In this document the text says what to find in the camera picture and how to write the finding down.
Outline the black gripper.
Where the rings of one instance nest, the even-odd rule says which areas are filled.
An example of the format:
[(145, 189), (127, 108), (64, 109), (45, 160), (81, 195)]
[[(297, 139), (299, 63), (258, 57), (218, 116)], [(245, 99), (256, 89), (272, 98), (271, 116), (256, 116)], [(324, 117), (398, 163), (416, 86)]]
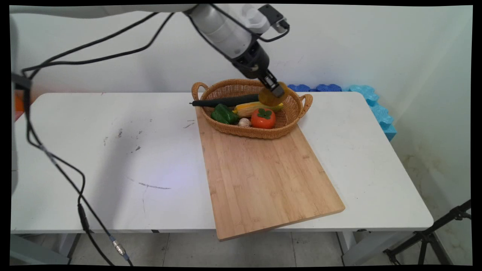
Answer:
[(281, 98), (284, 88), (268, 70), (270, 58), (259, 42), (252, 41), (246, 50), (231, 60), (232, 64), (248, 79), (258, 79), (271, 96)]

